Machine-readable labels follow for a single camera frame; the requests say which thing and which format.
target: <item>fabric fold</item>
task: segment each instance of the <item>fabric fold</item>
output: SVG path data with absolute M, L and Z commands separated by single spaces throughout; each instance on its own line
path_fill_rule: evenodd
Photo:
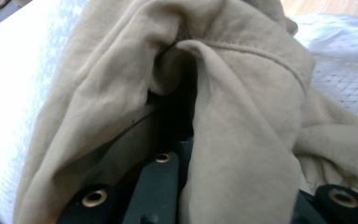
M 181 223 L 287 223 L 313 60 L 279 1 L 238 0 L 91 0 L 38 117 L 14 222 L 54 222 L 79 189 L 115 185 L 144 160 L 159 127 L 148 91 L 173 92 L 188 61 L 197 99 Z

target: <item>crumpled cloth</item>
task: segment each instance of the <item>crumpled cloth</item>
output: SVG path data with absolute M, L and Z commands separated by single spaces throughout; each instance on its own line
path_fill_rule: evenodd
M 91 0 L 39 114 L 14 222 L 54 222 L 79 189 L 118 183 L 158 141 L 148 92 L 185 76 L 197 94 L 181 223 L 288 223 L 298 189 L 358 191 L 358 118 L 310 88 L 313 59 L 288 24 L 280 1 Z

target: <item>white surface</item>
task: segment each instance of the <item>white surface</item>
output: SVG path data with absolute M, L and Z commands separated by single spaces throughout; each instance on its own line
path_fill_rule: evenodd
M 358 116 L 358 17 L 296 17 L 298 41 L 314 55 L 312 85 Z
M 32 127 L 86 0 L 35 0 L 0 23 L 0 220 L 11 223 Z

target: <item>brass grommet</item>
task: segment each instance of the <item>brass grommet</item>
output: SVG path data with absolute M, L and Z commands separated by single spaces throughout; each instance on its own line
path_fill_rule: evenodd
M 106 201 L 107 193 L 104 189 L 95 190 L 83 198 L 83 205 L 86 207 L 96 207 Z
M 158 154 L 156 156 L 156 162 L 167 162 L 167 161 L 170 161 L 171 160 L 171 155 L 170 154 L 167 154 L 167 153 L 162 153 L 162 154 Z
M 333 200 L 333 202 L 344 207 L 355 208 L 358 206 L 357 200 L 344 190 L 330 189 L 330 191 L 328 192 L 328 196 L 331 200 Z M 348 200 L 343 201 L 342 199 L 338 198 L 338 196 L 345 197 Z

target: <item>beige cloth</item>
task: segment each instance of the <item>beige cloth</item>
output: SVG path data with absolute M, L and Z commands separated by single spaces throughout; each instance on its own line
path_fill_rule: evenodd
M 310 89 L 312 57 L 288 29 L 280 1 L 91 0 L 36 123 L 14 222 L 54 222 L 79 189 L 120 181 L 158 141 L 148 90 L 183 76 L 197 99 L 181 223 L 288 223 L 298 189 L 358 190 L 358 118 Z

